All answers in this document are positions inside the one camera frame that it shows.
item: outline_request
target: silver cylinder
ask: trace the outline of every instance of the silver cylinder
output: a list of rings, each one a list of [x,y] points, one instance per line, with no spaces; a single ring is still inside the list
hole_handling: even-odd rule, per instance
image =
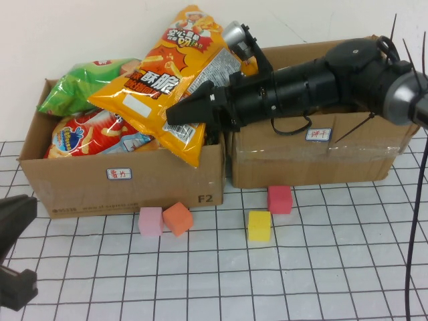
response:
[[[422,88],[428,86],[428,81],[420,72],[417,73]],[[383,104],[383,118],[396,125],[412,123],[413,115],[409,115],[410,103],[419,95],[419,85],[415,74],[408,72],[398,78],[388,89]]]
[[[227,25],[221,36],[229,47],[233,47],[245,40],[245,32],[238,21],[232,21]]]

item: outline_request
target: open cardboard box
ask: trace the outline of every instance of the open cardboard box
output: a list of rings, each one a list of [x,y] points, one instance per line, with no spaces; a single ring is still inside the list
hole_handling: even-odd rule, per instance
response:
[[[46,80],[39,103],[55,80]],[[132,213],[140,207],[220,205],[225,184],[224,139],[202,148],[195,169],[169,150],[44,159],[60,118],[36,112],[19,157],[51,218]],[[115,179],[111,170],[124,171]]]
[[[338,43],[272,47],[263,52],[277,70],[322,57]],[[377,116],[335,143],[366,119],[368,112],[338,112],[346,111],[343,106],[335,106],[331,111],[331,114],[311,115],[311,130],[295,136],[277,135],[270,121],[251,124],[230,134],[227,148],[232,157],[233,186],[255,189],[270,185],[378,181],[387,177],[395,157],[406,149],[419,129],[416,125],[395,126]],[[291,131],[305,123],[302,117],[280,118],[275,127]]]

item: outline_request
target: white wall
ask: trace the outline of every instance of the white wall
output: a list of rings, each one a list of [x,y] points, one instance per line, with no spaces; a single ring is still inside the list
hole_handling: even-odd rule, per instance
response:
[[[1,2],[0,141],[23,140],[44,78],[93,60],[143,58],[177,12],[199,7],[225,26],[248,24],[260,46],[389,35],[405,37],[417,66],[427,0],[23,0]]]

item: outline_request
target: cartoon character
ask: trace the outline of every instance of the cartoon character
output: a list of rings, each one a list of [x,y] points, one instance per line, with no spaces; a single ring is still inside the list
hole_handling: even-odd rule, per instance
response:
[[[186,12],[186,20],[180,20],[171,25],[171,28],[191,30],[201,37],[211,37],[211,32],[220,32],[211,17],[200,11]]]
[[[52,142],[60,151],[70,152],[79,145],[83,136],[84,130],[80,127],[72,130],[71,127],[67,126],[53,137]]]

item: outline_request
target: chip bag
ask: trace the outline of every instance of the chip bag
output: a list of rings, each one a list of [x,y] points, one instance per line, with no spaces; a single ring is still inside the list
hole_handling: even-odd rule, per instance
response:
[[[93,109],[94,106],[87,101],[90,95],[139,64],[140,60],[130,58],[76,65],[52,88],[38,110],[56,116],[69,116]]]
[[[241,69],[241,61],[227,49],[222,31],[196,5],[188,6],[133,73],[116,78],[90,96],[89,102],[121,115],[137,130],[153,135],[162,146],[198,167],[205,124],[170,126],[165,110],[205,80],[227,85],[229,74]]]
[[[95,110],[64,118],[53,131],[45,158],[132,152],[151,140],[122,117]]]

